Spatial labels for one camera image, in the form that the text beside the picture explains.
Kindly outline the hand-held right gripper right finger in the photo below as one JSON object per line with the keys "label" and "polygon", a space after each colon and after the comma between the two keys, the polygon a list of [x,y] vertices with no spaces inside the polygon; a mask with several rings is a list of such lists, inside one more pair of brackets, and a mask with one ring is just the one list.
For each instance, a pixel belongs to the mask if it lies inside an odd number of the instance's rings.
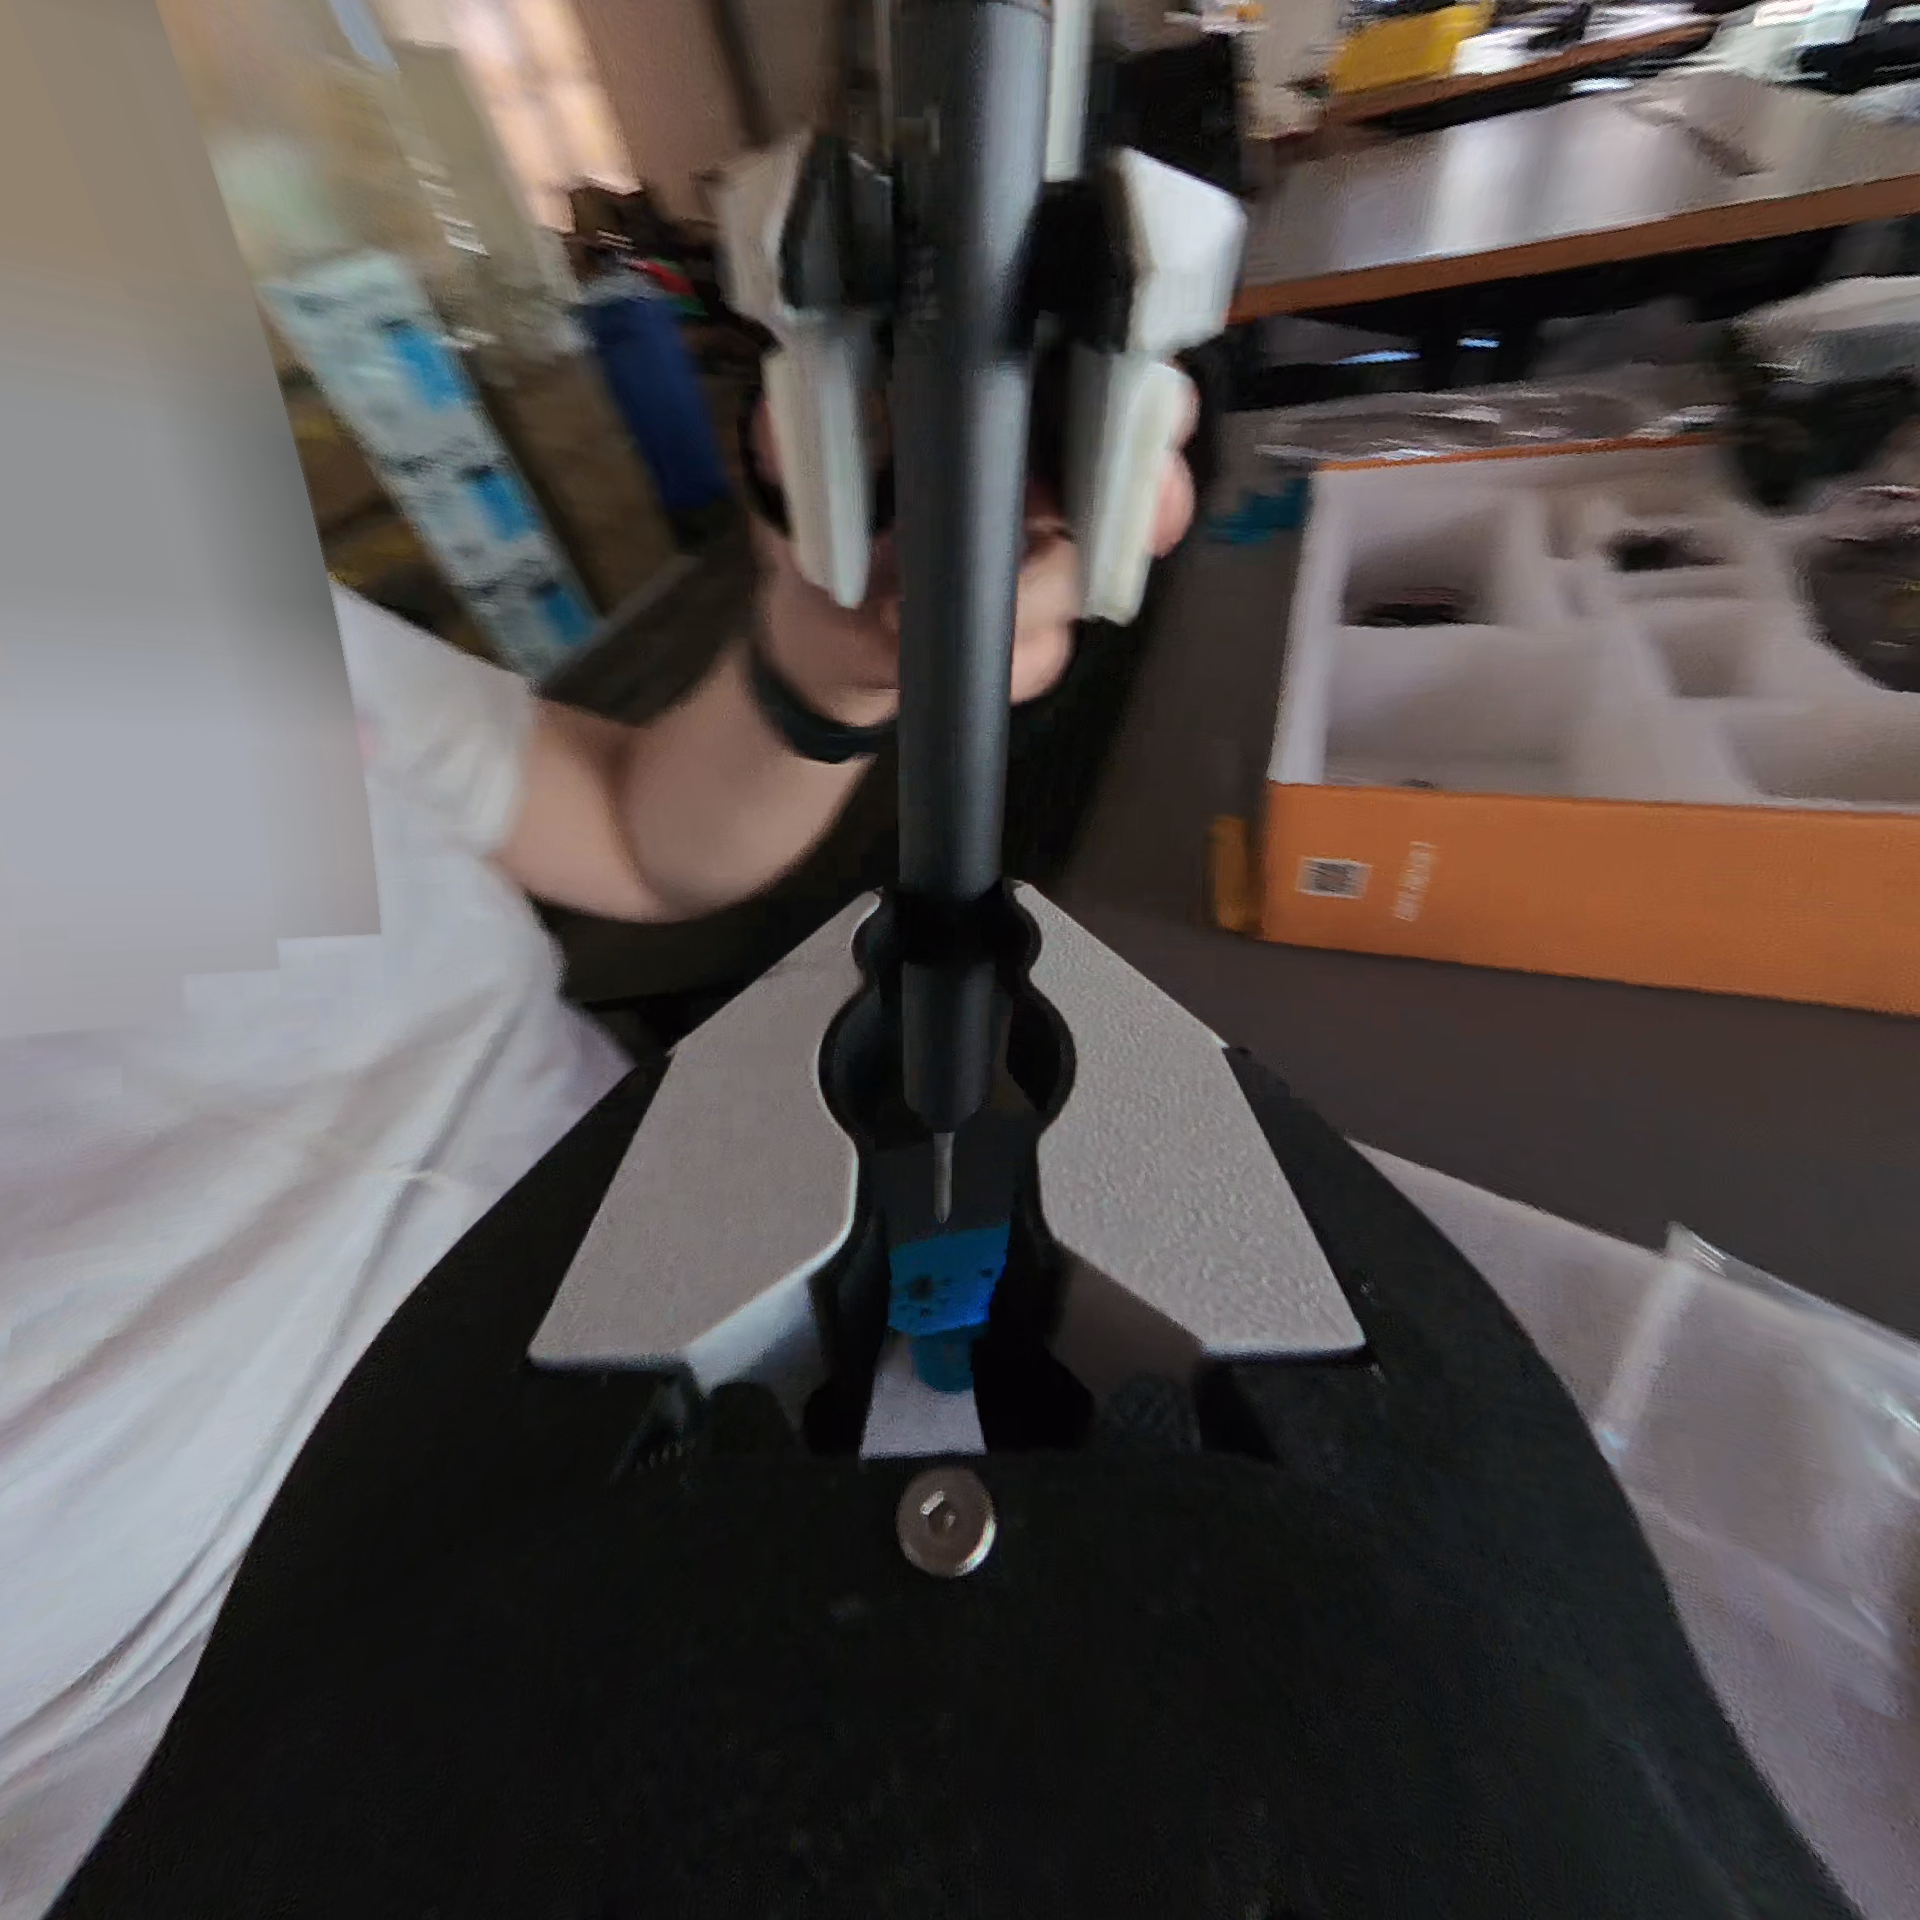
{"label": "hand-held right gripper right finger", "polygon": [[1361,1324],[1223,1041],[1057,902],[1030,980],[1063,1021],[1070,1085],[1039,1146],[1065,1262],[1052,1350],[1091,1390],[1187,1385],[1216,1362],[1337,1361]]}

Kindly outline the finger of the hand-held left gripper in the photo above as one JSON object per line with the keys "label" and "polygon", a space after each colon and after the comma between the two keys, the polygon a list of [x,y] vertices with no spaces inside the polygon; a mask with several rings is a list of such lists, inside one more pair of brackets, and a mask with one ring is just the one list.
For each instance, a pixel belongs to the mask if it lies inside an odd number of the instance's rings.
{"label": "finger of the hand-held left gripper", "polygon": [[1035,308],[1063,355],[1060,501],[1084,619],[1137,619],[1154,562],[1164,463],[1185,418],[1179,356],[1227,327],[1241,201],[1138,149],[1048,187]]}
{"label": "finger of the hand-held left gripper", "polygon": [[895,183],[840,134],[736,157],[713,189],[728,307],[772,338],[761,390],[786,539],[840,609],[866,598],[878,481],[876,334],[897,297]]}

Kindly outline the dark grey electric screwdriver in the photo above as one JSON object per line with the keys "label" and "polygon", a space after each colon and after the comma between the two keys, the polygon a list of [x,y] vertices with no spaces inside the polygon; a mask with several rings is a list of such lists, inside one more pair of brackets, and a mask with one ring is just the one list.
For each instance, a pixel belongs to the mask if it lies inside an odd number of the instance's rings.
{"label": "dark grey electric screwdriver", "polygon": [[902,588],[904,1100],[930,1215],[992,1077],[992,925],[1014,708],[1050,4],[902,4],[892,433]]}

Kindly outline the blue servo motor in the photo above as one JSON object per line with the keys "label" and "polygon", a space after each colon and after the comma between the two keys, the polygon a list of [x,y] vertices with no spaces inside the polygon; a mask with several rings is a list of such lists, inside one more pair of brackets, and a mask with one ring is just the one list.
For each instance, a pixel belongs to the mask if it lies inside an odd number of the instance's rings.
{"label": "blue servo motor", "polygon": [[1011,1221],[939,1228],[887,1250],[887,1329],[905,1342],[915,1378],[938,1395],[975,1388],[975,1346],[1011,1253]]}

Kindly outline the grey desk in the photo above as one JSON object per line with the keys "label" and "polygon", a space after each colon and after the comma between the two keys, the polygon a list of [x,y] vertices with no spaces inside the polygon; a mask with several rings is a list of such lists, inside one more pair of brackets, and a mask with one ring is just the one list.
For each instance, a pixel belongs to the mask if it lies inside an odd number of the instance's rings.
{"label": "grey desk", "polygon": [[1916,1334],[1914,1021],[1263,945],[1168,852],[1087,844],[1063,902],[1339,1133]]}

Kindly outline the person's left hand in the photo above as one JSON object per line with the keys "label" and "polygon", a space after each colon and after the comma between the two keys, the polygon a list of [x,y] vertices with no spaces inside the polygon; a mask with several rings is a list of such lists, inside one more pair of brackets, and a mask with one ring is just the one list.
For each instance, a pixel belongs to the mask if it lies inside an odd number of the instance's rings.
{"label": "person's left hand", "polygon": [[[759,652],[807,707],[852,727],[887,723],[898,708],[902,593],[895,539],[871,561],[870,596],[841,609],[807,583],[794,550],[761,518],[752,524],[759,564]],[[1065,674],[1079,617],[1079,561],[1052,493],[1027,487],[1024,562],[1017,583],[1014,701],[1030,705]]]}

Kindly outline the blue bin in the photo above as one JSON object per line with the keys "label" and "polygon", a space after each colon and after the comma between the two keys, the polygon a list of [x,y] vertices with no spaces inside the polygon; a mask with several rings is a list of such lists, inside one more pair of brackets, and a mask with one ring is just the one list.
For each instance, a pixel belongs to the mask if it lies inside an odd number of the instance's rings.
{"label": "blue bin", "polygon": [[578,317],[660,510],[687,522],[728,508],[729,476],[679,310],[620,270],[583,289]]}

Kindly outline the black wristband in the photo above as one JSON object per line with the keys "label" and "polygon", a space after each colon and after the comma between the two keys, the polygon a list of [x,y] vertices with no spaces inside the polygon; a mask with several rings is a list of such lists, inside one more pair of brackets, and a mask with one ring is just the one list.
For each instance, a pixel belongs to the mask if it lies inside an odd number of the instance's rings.
{"label": "black wristband", "polygon": [[750,641],[747,684],[761,723],[800,758],[841,766],[878,756],[897,740],[897,721],[851,724],[814,708],[778,663]]}

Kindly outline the white foam sheet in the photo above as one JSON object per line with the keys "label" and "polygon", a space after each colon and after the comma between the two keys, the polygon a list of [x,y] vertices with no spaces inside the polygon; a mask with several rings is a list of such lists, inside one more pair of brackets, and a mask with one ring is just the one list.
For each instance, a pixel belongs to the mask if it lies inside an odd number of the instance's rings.
{"label": "white foam sheet", "polygon": [[860,1453],[959,1443],[1039,1547],[961,1647],[1089,1711],[991,1798],[1091,1765],[1203,1916],[1916,1916],[1916,1674],[1700,1591],[1601,1449],[1662,1257],[1255,1115],[1361,1353],[1084,1388],[1019,1215],[970,1429],[880,1367]]}

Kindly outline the stack of cardboard boxes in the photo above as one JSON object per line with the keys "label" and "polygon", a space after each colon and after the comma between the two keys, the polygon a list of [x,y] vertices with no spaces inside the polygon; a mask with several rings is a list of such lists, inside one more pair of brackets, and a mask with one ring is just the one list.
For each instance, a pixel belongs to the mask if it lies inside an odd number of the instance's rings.
{"label": "stack of cardboard boxes", "polygon": [[491,653],[545,681],[593,636],[588,594],[419,276],[361,250],[259,295]]}

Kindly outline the wooden table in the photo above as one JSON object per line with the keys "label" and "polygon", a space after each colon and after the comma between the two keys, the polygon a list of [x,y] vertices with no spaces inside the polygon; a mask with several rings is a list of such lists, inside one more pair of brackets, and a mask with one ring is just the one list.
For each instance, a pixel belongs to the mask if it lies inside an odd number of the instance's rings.
{"label": "wooden table", "polygon": [[1692,67],[1290,166],[1252,213],[1233,323],[1746,246],[1916,210],[1914,118]]}

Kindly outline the orange box with white foam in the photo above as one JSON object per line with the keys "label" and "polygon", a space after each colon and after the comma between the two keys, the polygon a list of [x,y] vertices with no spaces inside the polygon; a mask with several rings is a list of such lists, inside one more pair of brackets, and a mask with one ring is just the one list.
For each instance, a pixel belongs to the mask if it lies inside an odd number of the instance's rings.
{"label": "orange box with white foam", "polygon": [[1916,693],[1707,444],[1312,478],[1243,929],[1916,1017]]}

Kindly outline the yellow box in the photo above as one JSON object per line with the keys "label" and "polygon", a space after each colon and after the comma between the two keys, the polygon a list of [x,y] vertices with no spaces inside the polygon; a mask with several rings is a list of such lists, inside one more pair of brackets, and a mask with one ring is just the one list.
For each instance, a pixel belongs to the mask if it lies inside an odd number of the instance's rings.
{"label": "yellow box", "polygon": [[1444,78],[1496,11],[1497,2],[1354,4],[1328,62],[1328,95]]}

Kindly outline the clear plastic bag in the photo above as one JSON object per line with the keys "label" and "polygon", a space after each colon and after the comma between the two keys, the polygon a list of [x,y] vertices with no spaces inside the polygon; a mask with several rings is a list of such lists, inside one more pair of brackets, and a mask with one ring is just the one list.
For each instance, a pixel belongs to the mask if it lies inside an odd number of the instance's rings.
{"label": "clear plastic bag", "polygon": [[1916,1674],[1914,1340],[1676,1223],[1595,1434],[1700,1591]]}

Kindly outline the metal robot part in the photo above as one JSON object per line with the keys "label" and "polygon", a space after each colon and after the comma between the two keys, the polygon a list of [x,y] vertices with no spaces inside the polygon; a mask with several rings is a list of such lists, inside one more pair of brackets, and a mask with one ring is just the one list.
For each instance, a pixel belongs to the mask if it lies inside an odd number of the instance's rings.
{"label": "metal robot part", "polygon": [[1918,691],[1918,530],[1825,534],[1801,567],[1815,636],[1870,681]]}

